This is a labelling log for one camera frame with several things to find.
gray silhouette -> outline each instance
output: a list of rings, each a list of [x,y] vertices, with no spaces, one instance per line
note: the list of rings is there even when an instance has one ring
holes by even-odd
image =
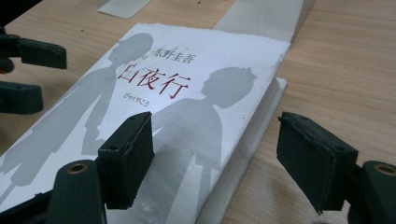
[[[12,184],[0,197],[0,203],[15,186],[26,186],[33,182],[51,153],[55,153],[73,131],[81,116],[97,100],[85,127],[82,154],[97,155],[97,149],[105,142],[96,140],[116,85],[116,69],[123,64],[143,57],[152,46],[148,34],[133,35],[119,42],[109,56],[109,67],[95,70],[84,76],[61,99],[51,113],[43,118],[46,125],[35,126],[32,134],[25,137],[7,152],[0,172],[6,174],[17,166],[11,177]]]
[[[203,166],[201,186],[197,186],[196,212],[200,211],[210,191],[211,171],[220,168],[222,125],[214,106],[224,109],[239,102],[251,91],[255,78],[250,69],[220,69],[205,82],[204,99],[182,99],[152,116],[155,157],[132,216],[142,222],[165,223],[194,156],[195,163]],[[148,210],[158,219],[144,216]]]

wooden surface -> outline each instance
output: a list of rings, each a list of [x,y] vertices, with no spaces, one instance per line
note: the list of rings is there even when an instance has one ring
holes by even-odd
[[[212,28],[233,0],[151,0],[129,20],[96,0],[47,0],[7,26],[9,34],[67,49],[68,69],[21,64],[1,81],[42,87],[45,110],[137,22]],[[317,0],[278,76],[289,86],[223,223],[313,223],[318,216],[276,159],[282,111],[307,116],[360,151],[358,164],[396,163],[396,1]],[[44,113],[1,114],[0,152]],[[325,213],[347,223],[342,212]]]

book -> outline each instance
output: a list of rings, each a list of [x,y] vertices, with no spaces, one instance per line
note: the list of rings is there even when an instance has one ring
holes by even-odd
[[[137,24],[2,157],[0,211],[53,186],[122,122],[152,113],[154,159],[128,210],[108,223],[219,223],[286,81],[290,43]]]

white book cover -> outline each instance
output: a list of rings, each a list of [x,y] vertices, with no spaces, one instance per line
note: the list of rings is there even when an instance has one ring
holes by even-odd
[[[260,123],[255,112],[271,103],[289,45],[137,24],[0,157],[0,211],[51,190],[61,167],[94,160],[125,119],[146,111],[155,157],[133,207],[106,211],[108,223],[194,223],[206,206],[225,211],[228,203],[216,201],[233,192],[207,199],[228,188],[219,180],[235,175],[231,160],[237,166],[245,157],[238,145],[249,123]]]

wooden table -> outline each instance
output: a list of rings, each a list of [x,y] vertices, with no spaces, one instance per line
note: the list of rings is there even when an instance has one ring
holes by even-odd
[[[129,20],[96,11],[96,0],[47,0],[7,26],[9,34],[67,49],[68,69],[14,60],[1,81],[40,85],[48,110],[137,22],[212,28],[233,0],[151,0]],[[289,111],[315,120],[360,151],[358,164],[396,163],[396,2],[317,0],[278,76],[289,86],[223,223],[312,223],[317,215],[276,159],[277,116]],[[0,152],[44,111],[0,116]],[[348,205],[325,213],[347,223]]]

